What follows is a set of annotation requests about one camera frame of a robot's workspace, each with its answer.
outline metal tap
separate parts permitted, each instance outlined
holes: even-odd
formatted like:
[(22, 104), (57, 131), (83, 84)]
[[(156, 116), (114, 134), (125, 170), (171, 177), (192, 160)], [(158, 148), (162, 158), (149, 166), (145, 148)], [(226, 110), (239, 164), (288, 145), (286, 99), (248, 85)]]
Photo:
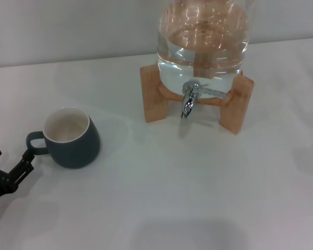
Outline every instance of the metal tap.
[(208, 94), (220, 99), (227, 98), (226, 93), (203, 87), (198, 80), (190, 80), (183, 84), (182, 92), (184, 95), (182, 102), (182, 118), (187, 118), (190, 115), (196, 106), (198, 98), (202, 94)]

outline white table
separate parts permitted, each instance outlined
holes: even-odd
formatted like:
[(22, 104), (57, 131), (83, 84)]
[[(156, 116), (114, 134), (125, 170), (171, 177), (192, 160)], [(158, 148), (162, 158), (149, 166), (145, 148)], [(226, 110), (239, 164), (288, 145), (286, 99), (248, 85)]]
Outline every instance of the white table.
[(251, 45), (242, 132), (200, 106), (146, 124), (139, 67), (156, 55), (0, 68), (0, 169), (62, 106), (103, 140), (91, 165), (35, 170), (0, 199), (0, 250), (313, 250), (313, 39)]

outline blue mug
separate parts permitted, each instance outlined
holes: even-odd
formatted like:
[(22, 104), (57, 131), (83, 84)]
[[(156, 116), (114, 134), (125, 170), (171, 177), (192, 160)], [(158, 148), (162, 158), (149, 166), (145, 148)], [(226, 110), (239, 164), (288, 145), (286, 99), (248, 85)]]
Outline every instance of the blue mug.
[[(45, 139), (46, 147), (31, 145), (32, 140)], [(50, 115), (43, 131), (27, 136), (27, 147), (34, 155), (50, 154), (65, 168), (82, 168), (91, 163), (101, 148), (99, 133), (87, 113), (76, 107), (62, 108)]]

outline wooden dispenser stand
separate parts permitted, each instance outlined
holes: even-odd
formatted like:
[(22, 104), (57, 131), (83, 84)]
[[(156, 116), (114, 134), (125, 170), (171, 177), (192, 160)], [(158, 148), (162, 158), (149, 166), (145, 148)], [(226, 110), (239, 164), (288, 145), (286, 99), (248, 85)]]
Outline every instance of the wooden dispenser stand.
[[(161, 82), (157, 64), (141, 67), (140, 79), (146, 122), (165, 119), (168, 101), (182, 102), (183, 96), (171, 92)], [(237, 134), (241, 130), (253, 87), (254, 81), (241, 72), (234, 79), (227, 99), (198, 99), (197, 104), (219, 106), (220, 125)]]

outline mug handle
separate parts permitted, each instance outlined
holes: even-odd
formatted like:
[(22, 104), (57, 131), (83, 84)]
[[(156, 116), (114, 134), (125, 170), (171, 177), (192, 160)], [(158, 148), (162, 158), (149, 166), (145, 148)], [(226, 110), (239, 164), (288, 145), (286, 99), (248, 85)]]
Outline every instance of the mug handle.
[(31, 141), (36, 139), (44, 139), (44, 134), (42, 131), (32, 132), (27, 135), (27, 148), (31, 150), (34, 155), (47, 155), (49, 153), (47, 147), (34, 147), (31, 145)]

